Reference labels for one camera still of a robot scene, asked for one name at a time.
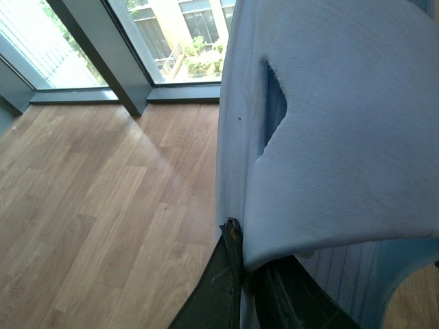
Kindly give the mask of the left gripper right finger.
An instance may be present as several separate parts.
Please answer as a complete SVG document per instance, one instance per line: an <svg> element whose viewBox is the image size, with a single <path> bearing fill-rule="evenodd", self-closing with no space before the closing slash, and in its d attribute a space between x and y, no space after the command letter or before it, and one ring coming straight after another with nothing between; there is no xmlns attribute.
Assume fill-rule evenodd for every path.
<svg viewBox="0 0 439 329"><path fill-rule="evenodd" d="M323 291L295 256L273 260L254 273L261 328L359 328Z"/></svg>

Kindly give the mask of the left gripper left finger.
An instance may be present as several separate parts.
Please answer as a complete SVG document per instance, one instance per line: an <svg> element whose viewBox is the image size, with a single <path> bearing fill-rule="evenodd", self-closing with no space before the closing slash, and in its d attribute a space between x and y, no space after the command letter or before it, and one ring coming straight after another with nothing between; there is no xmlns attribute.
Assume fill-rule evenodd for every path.
<svg viewBox="0 0 439 329"><path fill-rule="evenodd" d="M238 220L230 217L219 228L217 245L170 328L240 327L242 231Z"/></svg>

